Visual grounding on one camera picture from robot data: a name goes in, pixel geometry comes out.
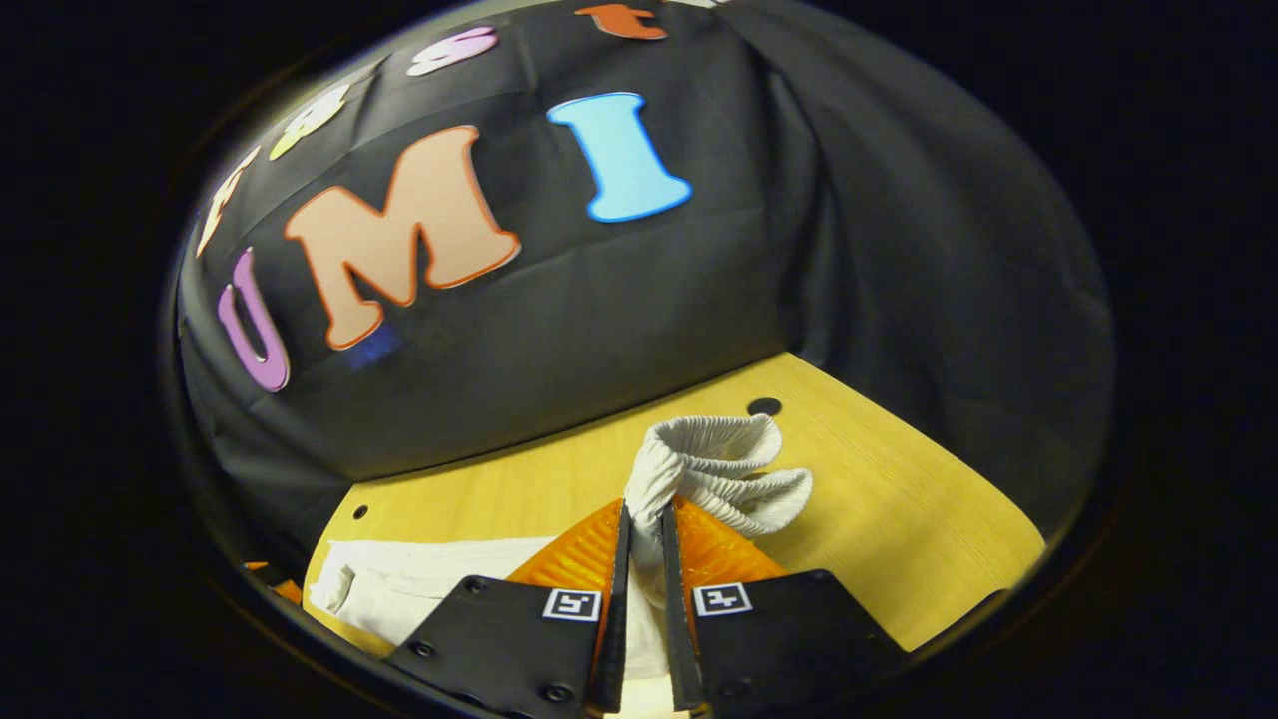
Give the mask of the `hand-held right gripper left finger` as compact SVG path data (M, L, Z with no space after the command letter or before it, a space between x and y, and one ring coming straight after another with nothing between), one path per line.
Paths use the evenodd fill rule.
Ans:
M506 579L461 579L389 665L489 716L617 711L631 527L612 501Z

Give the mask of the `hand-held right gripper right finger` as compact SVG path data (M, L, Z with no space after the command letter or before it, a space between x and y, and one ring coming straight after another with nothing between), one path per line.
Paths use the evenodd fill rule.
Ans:
M907 665L831 570L787 572L684 497L663 510L661 541L677 710L828 713Z

